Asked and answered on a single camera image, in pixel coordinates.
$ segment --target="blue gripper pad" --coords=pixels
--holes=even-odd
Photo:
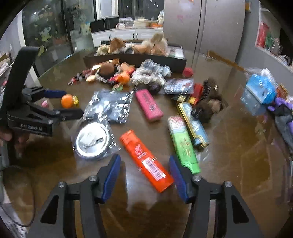
[[[121,157],[118,154],[114,154],[105,167],[100,168],[97,176],[99,177],[100,187],[100,200],[101,203],[105,203],[110,198],[114,185],[116,183],[118,174],[120,172]]]
[[[44,91],[44,97],[45,98],[62,98],[65,94],[67,94],[67,92],[63,91],[63,90],[49,90],[49,89],[46,89]]]
[[[184,181],[183,175],[181,174],[178,166],[181,166],[178,158],[175,158],[171,155],[169,159],[169,167],[171,171],[171,175],[174,178],[174,182],[177,187],[177,191],[179,193],[180,198],[187,203],[188,202],[188,195],[186,190],[186,183]]]

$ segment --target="cable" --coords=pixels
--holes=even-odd
[[[13,223],[15,223],[15,224],[17,224],[17,225],[19,225],[19,226],[21,226],[21,227],[30,227],[30,226],[32,225],[34,219],[35,219],[35,211],[36,211],[36,204],[35,204],[35,190],[34,190],[34,188],[33,188],[32,179],[31,179],[31,177],[29,176],[29,174],[28,174],[23,168],[21,168],[21,167],[19,167],[19,166],[16,166],[16,165],[10,165],[10,166],[7,166],[7,167],[1,169],[1,170],[0,170],[0,173],[3,172],[5,169],[8,169],[8,168],[16,168],[16,169],[22,170],[22,171],[26,174],[28,180],[30,181],[30,186],[31,186],[32,193],[33,193],[33,217],[32,217],[31,221],[30,221],[27,225],[25,225],[25,224],[20,224],[20,223],[16,222],[15,220],[13,220],[13,219],[8,215],[8,213],[7,213],[7,212],[4,210],[4,208],[2,207],[2,204],[1,204],[1,203],[0,203],[0,207],[2,208],[2,210],[4,211],[4,213],[6,214],[6,216],[7,216],[7,217],[8,217]]]

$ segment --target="blue package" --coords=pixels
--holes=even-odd
[[[277,96],[276,87],[266,76],[253,74],[245,87],[261,104],[269,104]]]

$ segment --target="orange lighter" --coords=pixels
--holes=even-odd
[[[120,137],[120,141],[142,173],[159,192],[164,191],[174,182],[172,176],[157,161],[141,140],[136,137],[133,130],[124,133]]]

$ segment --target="hand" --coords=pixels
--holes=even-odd
[[[30,134],[29,133],[22,133],[20,135],[15,135],[16,138],[14,139],[15,144],[15,150],[19,157],[21,157],[23,150],[26,146],[26,141],[29,139]],[[6,141],[11,141],[13,135],[12,132],[8,129],[0,129],[0,138]]]

